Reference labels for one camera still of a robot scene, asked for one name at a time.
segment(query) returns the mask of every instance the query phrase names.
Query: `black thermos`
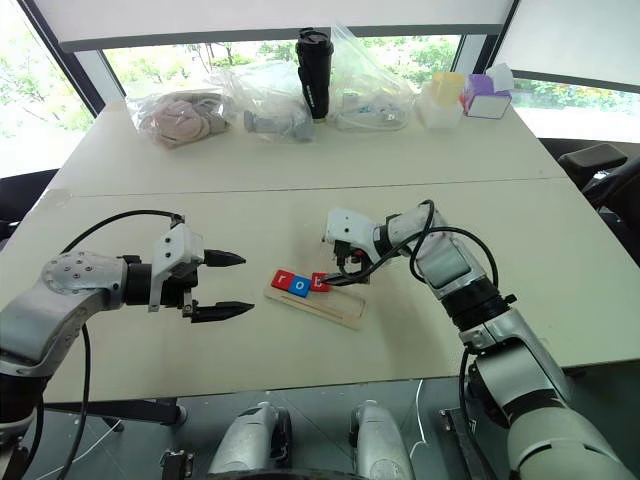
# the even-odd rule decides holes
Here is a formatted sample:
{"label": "black thermos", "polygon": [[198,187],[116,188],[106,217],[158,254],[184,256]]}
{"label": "black thermos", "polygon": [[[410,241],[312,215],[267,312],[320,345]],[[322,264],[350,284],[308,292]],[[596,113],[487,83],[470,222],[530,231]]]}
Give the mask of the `black thermos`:
{"label": "black thermos", "polygon": [[329,112],[329,75],[333,44],[329,37],[314,30],[303,28],[298,32],[296,44],[298,54],[298,76],[302,93],[311,109],[314,120],[322,119]]}

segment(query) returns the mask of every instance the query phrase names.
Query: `black chair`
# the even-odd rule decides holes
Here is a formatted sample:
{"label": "black chair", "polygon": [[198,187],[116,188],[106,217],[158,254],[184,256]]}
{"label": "black chair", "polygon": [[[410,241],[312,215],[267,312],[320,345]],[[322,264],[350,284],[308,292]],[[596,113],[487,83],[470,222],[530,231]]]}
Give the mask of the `black chair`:
{"label": "black chair", "polygon": [[0,240],[11,236],[57,172],[45,170],[0,178]]}
{"label": "black chair", "polygon": [[[562,155],[558,163],[640,267],[640,157],[600,144]],[[599,171],[610,170],[600,178]]]}

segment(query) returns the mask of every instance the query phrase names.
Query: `plastic bag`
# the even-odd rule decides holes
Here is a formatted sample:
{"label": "plastic bag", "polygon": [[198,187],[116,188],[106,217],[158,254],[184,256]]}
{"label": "plastic bag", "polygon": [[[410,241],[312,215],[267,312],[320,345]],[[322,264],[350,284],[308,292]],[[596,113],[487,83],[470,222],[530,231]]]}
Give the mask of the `plastic bag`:
{"label": "plastic bag", "polygon": [[313,140],[309,107],[293,62],[249,64],[232,69],[233,96],[244,110],[244,128],[270,141]]}
{"label": "plastic bag", "polygon": [[414,94],[405,79],[378,65],[347,27],[331,27],[334,53],[329,121],[343,130],[398,130],[409,122]]}
{"label": "plastic bag", "polygon": [[154,143],[174,148],[225,132],[235,119],[228,73],[218,72],[217,85],[143,98],[127,97],[136,130]]}

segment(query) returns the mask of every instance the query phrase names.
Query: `white cable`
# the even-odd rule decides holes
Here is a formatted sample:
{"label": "white cable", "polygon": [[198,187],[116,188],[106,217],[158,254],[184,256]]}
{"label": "white cable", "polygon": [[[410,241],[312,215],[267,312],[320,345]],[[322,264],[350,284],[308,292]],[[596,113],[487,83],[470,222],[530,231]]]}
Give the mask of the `white cable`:
{"label": "white cable", "polygon": [[420,430],[420,439],[411,447],[411,452],[409,453],[409,459],[413,459],[413,453],[418,448],[418,445],[424,445],[428,447],[430,444],[424,436],[424,428],[422,427],[422,419],[420,418],[420,392],[422,391],[422,384],[424,383],[424,379],[420,380],[418,384],[418,390],[416,390],[416,417],[418,418],[418,429]]}
{"label": "white cable", "polygon": [[[107,435],[109,435],[111,432],[113,432],[113,431],[118,427],[118,425],[120,425],[120,423],[121,423],[121,422],[122,422],[122,420],[118,420],[118,421],[116,422],[116,424],[115,424],[113,427],[111,427],[109,430],[107,430],[107,432],[106,432],[103,436],[101,436],[98,440],[96,440],[96,442],[95,442],[93,445],[91,445],[91,446],[87,449],[87,451],[86,451],[86,452],[84,452],[82,455],[80,455],[80,456],[78,456],[78,457],[74,458],[74,459],[73,459],[73,462],[71,462],[71,463],[76,463],[78,460],[82,460],[84,457],[86,457],[87,455],[89,455],[89,454],[91,453],[91,451],[92,451],[94,448],[96,448],[96,447],[98,446],[98,444],[99,444],[102,440],[104,440],[104,439],[107,437]],[[38,478],[36,478],[36,480],[42,480],[43,478],[46,478],[46,477],[48,477],[49,475],[53,475],[54,473],[58,473],[58,472],[59,472],[60,470],[62,470],[63,468],[64,468],[64,467],[58,467],[58,468],[56,468],[55,470],[51,470],[49,473],[45,473],[44,475],[40,475]]]}

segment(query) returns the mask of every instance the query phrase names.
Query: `metal bracket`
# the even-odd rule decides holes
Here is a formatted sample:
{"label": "metal bracket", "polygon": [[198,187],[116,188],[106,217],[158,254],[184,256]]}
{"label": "metal bracket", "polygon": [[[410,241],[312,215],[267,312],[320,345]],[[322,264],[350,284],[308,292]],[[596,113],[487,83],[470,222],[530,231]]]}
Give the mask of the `metal bracket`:
{"label": "metal bracket", "polygon": [[[476,455],[471,439],[467,435],[467,429],[464,427],[464,419],[459,408],[450,410],[440,410],[440,417],[444,425],[444,430],[453,434],[454,441],[458,447],[458,453],[464,462],[464,470],[468,480],[489,480],[489,476],[485,472],[482,462]],[[471,431],[475,431],[476,422],[471,422]]]}
{"label": "metal bracket", "polygon": [[184,450],[172,452],[166,450],[160,459],[162,480],[183,480],[190,478],[193,472],[193,453]]}

